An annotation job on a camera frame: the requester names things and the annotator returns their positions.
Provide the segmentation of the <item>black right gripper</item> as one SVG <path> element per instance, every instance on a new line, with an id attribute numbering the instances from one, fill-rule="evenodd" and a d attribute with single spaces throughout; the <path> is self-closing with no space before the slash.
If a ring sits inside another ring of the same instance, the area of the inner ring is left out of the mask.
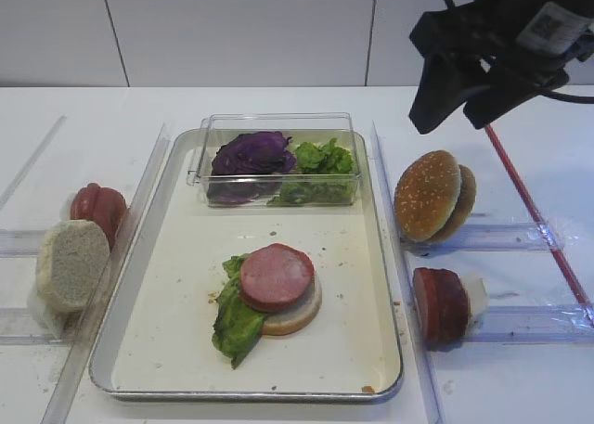
<path id="1" fill-rule="evenodd" d="M 560 88 L 567 63 L 593 52 L 592 21 L 593 0 L 473 0 L 423 13 L 409 35 L 423 58 L 409 119 L 426 135 L 465 105 L 479 130 Z"/>

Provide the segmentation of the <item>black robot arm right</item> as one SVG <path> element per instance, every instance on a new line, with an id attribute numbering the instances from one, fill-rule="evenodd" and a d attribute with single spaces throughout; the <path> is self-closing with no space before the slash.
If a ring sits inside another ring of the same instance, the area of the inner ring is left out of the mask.
<path id="1" fill-rule="evenodd" d="M 423 13 L 409 39 L 424 59 L 409 119 L 426 135 L 462 108 L 482 129 L 522 103 L 560 92 L 568 62 L 593 53 L 593 0 L 472 0 Z"/>

